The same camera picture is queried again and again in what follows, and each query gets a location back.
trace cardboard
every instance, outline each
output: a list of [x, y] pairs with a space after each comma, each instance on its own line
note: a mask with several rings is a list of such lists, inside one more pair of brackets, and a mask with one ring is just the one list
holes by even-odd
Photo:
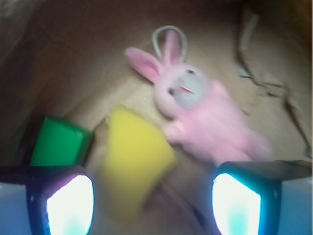
[[107, 217], [97, 174], [110, 110], [122, 104], [157, 127], [166, 122], [152, 84], [124, 57], [130, 46], [154, 54], [151, 34], [166, 24], [184, 31], [186, 61], [225, 84], [251, 128], [272, 143], [273, 159], [309, 160], [312, 63], [269, 18], [242, 7], [228, 0], [47, 0], [0, 68], [0, 164], [31, 152], [44, 116], [66, 117], [95, 133], [86, 165], [97, 205], [90, 234], [217, 234], [208, 194], [215, 168], [179, 146], [178, 166], [132, 227]]

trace bunny eye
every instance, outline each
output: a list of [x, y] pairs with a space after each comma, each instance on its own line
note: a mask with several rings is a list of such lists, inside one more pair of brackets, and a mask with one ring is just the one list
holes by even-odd
[[169, 89], [167, 90], [167, 92], [168, 92], [168, 94], [170, 94], [170, 95], [174, 95], [174, 89], [172, 89], [172, 88], [169, 88]]
[[187, 70], [186, 72], [189, 73], [189, 74], [195, 74], [195, 72], [192, 71], [192, 70]]

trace stuffed bunny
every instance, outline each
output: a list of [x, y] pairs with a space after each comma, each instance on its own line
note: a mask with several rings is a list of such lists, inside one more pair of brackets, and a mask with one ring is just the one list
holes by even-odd
[[178, 33], [167, 31], [161, 61], [138, 48], [125, 54], [130, 65], [154, 83], [156, 106], [173, 121], [163, 128], [169, 143], [180, 143], [201, 160], [267, 160], [267, 141], [250, 130], [223, 84], [183, 63]]

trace yellow sponge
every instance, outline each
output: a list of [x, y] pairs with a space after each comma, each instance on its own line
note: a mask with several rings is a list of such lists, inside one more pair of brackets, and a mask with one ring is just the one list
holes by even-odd
[[174, 150], [159, 129], [126, 107], [116, 108], [110, 118], [108, 154], [102, 171], [108, 213], [131, 223], [175, 162]]

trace green cube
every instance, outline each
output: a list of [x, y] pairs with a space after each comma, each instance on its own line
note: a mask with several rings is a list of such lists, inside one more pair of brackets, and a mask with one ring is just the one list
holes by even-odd
[[92, 132], [70, 122], [59, 118], [46, 117], [30, 165], [81, 165], [92, 136]]

